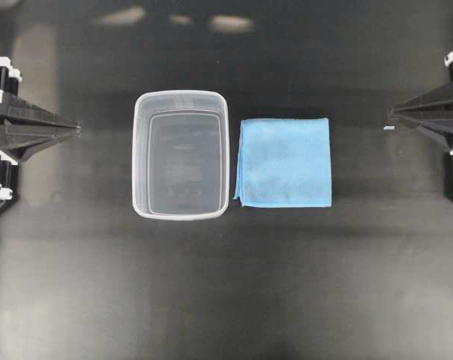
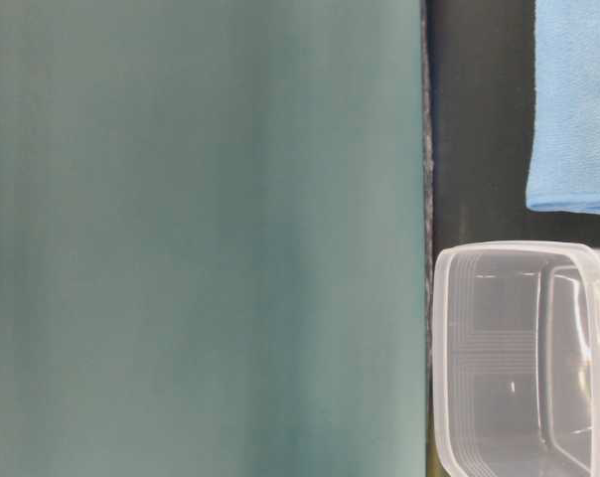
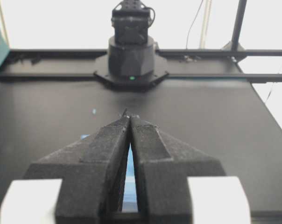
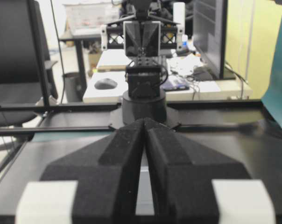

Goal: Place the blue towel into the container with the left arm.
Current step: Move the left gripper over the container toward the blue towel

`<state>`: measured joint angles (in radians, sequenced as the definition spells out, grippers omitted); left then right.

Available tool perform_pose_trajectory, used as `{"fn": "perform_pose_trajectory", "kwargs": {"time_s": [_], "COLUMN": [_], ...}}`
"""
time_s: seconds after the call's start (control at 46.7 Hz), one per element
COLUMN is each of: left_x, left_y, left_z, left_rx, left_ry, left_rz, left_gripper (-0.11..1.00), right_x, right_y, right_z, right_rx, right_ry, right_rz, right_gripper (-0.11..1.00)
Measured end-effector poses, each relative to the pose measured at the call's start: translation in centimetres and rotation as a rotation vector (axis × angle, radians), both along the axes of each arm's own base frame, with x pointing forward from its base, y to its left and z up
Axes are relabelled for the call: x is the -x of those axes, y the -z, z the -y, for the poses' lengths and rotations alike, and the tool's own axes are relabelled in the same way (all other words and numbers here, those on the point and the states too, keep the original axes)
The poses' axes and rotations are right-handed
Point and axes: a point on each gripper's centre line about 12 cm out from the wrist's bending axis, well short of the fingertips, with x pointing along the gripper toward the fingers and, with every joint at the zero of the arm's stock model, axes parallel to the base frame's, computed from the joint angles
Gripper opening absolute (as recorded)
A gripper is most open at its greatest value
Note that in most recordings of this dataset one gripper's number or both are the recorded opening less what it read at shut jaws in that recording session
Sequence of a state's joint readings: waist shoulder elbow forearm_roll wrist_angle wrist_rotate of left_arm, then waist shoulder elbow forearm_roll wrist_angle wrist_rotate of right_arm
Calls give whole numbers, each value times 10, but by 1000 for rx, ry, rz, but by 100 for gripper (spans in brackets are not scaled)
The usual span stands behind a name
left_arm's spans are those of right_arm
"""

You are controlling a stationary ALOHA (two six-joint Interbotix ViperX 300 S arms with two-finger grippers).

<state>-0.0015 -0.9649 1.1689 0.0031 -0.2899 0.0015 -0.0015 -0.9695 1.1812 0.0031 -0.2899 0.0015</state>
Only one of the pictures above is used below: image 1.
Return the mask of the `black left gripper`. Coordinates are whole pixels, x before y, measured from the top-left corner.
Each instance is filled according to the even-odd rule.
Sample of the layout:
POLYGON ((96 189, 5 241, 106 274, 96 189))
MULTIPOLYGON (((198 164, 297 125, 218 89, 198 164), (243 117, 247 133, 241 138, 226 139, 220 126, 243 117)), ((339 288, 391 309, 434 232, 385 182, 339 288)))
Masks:
POLYGON ((7 153, 0 149, 0 215, 17 201, 18 162, 80 135, 76 122, 17 97, 22 81, 10 58, 0 56, 0 131, 3 118, 31 124, 7 126, 7 153))

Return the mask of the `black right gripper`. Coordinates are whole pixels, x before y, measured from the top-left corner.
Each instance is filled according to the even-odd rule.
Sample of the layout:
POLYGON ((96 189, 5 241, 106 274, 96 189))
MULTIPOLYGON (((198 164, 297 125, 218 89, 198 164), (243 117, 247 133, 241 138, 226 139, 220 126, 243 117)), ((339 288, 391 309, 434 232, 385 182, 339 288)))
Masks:
MULTIPOLYGON (((445 57, 444 62, 445 66, 448 67, 451 82, 393 106, 389 112, 390 119, 399 119, 401 115, 408 112, 453 110, 453 51, 445 57)), ((453 176, 453 133, 403 120, 389 121, 384 125, 385 131, 395 131, 396 129, 409 129, 439 144, 442 150, 450 155, 453 176)))

